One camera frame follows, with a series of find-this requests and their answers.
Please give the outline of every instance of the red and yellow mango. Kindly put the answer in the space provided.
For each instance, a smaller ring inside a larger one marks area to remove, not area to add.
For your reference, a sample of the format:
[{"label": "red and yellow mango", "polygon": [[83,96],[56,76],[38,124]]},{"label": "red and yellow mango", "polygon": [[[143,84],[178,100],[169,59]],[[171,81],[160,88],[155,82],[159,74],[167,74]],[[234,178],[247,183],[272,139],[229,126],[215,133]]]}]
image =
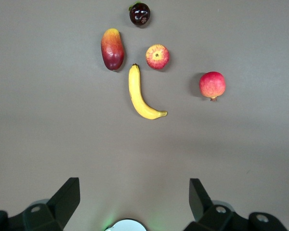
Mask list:
[{"label": "red and yellow mango", "polygon": [[117,29],[108,29],[101,40],[102,57],[105,66],[113,71],[118,70],[124,60],[124,48]]}]

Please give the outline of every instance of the gray table surface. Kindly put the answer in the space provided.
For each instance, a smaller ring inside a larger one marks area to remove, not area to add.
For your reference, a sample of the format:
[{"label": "gray table surface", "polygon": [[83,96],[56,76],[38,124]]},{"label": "gray table surface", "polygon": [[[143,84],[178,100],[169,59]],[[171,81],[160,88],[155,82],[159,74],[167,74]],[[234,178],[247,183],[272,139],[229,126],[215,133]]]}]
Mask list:
[{"label": "gray table surface", "polygon": [[[119,218],[150,231],[193,219],[190,178],[247,218],[263,211],[289,229],[289,0],[147,0],[137,28],[129,0],[0,1],[0,209],[10,216],[79,177],[81,202],[66,231],[103,231]],[[100,41],[120,31],[126,57],[106,69]],[[151,69],[145,51],[171,61]],[[140,66],[139,116],[128,71]],[[203,73],[221,72],[217,102]]]}]

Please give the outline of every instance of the yellow banana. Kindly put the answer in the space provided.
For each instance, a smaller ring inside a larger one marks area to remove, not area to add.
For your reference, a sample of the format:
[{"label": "yellow banana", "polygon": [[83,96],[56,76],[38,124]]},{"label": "yellow banana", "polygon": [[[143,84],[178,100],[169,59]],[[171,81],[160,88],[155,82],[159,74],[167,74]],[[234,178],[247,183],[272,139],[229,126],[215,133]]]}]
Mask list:
[{"label": "yellow banana", "polygon": [[157,119],[167,115],[166,111],[157,111],[145,103],[141,95],[140,71],[137,64],[133,64],[129,71],[129,90],[134,108],[142,117]]}]

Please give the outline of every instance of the pomegranate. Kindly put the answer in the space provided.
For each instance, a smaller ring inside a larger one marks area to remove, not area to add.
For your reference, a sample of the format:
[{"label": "pomegranate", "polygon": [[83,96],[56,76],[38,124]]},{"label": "pomegranate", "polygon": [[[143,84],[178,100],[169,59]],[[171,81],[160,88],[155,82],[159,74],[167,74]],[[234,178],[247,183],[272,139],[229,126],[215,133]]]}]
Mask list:
[{"label": "pomegranate", "polygon": [[221,73],[215,71],[205,73],[200,78],[199,88],[203,96],[211,98],[211,101],[216,101],[217,96],[225,92],[225,79]]}]

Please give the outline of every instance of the dark purple fruit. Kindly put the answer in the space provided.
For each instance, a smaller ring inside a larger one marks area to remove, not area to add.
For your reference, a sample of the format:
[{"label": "dark purple fruit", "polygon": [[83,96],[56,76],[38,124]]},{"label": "dark purple fruit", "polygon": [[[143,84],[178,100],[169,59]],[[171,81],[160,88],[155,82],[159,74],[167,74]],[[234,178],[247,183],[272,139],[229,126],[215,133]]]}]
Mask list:
[{"label": "dark purple fruit", "polygon": [[150,9],[146,4],[138,2],[130,8],[130,19],[131,22],[135,25],[144,25],[149,20],[149,18]]}]

